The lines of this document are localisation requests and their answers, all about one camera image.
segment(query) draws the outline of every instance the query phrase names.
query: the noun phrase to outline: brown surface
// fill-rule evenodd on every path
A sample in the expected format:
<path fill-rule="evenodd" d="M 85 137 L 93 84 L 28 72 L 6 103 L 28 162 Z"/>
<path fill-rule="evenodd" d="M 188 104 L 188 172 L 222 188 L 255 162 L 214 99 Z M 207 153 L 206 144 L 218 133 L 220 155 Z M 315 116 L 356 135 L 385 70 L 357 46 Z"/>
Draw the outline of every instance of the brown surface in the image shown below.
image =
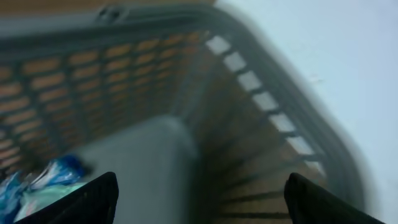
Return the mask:
<path fill-rule="evenodd" d="M 168 3 L 213 3 L 215 0 L 3 0 L 0 1 L 0 15 L 48 14 L 97 9 L 105 4 L 116 2 L 136 3 L 137 5 Z"/>

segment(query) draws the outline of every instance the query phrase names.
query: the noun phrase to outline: gray plastic bin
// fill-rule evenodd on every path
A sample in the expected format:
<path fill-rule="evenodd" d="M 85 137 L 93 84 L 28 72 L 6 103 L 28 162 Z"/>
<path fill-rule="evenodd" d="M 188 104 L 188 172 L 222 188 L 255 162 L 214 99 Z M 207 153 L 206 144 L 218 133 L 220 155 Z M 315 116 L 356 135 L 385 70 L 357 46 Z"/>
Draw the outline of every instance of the gray plastic bin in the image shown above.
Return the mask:
<path fill-rule="evenodd" d="M 291 172 L 364 209 L 345 145 L 210 6 L 108 8 L 92 24 L 1 39 L 0 66 L 3 171 L 76 152 L 89 179 L 116 173 L 115 223 L 291 222 Z"/>

